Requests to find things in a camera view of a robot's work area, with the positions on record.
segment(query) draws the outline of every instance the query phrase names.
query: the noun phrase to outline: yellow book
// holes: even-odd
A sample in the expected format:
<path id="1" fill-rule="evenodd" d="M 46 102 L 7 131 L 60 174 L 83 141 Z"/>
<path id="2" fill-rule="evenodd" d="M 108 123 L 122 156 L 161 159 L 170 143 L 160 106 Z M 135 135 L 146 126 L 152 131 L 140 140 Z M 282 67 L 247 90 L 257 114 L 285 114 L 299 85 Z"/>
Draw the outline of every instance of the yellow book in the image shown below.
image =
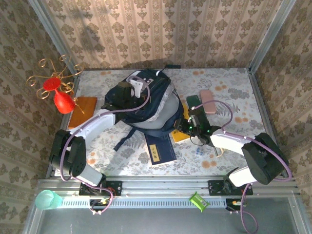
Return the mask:
<path id="1" fill-rule="evenodd" d="M 189 108 L 188 108 L 187 104 L 183 103 L 183 109 L 184 109 L 184 112 L 183 112 L 184 118 L 188 119 L 189 118 Z M 180 141 L 183 141 L 183 140 L 190 138 L 189 135 L 186 135 L 186 134 L 184 134 L 178 130 L 173 130 L 173 132 L 171 132 L 171 135 L 172 135 L 172 138 L 174 139 L 175 143 L 178 143 Z"/>

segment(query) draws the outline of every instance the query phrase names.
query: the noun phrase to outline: red vase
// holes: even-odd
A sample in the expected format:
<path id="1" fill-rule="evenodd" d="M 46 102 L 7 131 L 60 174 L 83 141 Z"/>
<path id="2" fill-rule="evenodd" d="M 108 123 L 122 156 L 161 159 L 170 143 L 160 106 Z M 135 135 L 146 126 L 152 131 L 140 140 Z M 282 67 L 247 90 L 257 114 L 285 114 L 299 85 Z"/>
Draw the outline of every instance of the red vase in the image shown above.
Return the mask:
<path id="1" fill-rule="evenodd" d="M 75 108 L 75 102 L 72 97 L 67 93 L 60 92 L 57 89 L 55 89 L 54 104 L 56 105 L 58 111 L 62 114 L 68 114 Z"/>

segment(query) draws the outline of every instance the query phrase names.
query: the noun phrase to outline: gray floor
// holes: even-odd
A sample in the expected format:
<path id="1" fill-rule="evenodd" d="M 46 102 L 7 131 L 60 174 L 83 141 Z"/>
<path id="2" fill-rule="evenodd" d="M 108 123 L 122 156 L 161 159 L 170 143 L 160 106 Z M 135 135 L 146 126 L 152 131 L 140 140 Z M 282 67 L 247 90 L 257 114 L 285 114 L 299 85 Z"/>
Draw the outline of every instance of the gray floor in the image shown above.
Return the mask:
<path id="1" fill-rule="evenodd" d="M 296 234 L 287 199 L 249 199 L 246 211 L 259 223 L 258 234 Z M 246 218 L 251 231 L 254 224 Z M 88 209 L 45 211 L 40 234 L 239 234 L 239 215 L 225 209 L 109 209 L 92 215 Z"/>

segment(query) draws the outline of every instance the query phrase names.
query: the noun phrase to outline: dark blue notebook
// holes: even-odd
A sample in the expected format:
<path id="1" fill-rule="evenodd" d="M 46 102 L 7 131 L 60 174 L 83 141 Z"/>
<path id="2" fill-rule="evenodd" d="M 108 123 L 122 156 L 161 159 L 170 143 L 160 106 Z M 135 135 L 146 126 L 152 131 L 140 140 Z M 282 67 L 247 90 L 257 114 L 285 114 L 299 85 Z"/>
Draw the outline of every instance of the dark blue notebook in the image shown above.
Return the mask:
<path id="1" fill-rule="evenodd" d="M 164 138 L 145 135 L 145 139 L 152 165 L 159 165 L 176 160 L 176 154 L 169 135 Z"/>

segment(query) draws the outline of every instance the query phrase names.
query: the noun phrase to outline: yellow label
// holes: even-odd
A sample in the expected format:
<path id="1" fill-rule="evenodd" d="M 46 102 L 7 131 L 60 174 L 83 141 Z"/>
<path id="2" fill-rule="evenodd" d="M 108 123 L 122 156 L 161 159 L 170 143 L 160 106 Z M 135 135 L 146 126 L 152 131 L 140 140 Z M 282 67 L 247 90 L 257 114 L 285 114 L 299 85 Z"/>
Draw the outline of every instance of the yellow label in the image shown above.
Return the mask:
<path id="1" fill-rule="evenodd" d="M 151 149 L 151 152 L 152 152 L 153 161 L 154 162 L 159 162 L 160 159 L 159 159 L 159 156 L 158 156 L 156 145 L 150 145 L 150 149 Z"/>

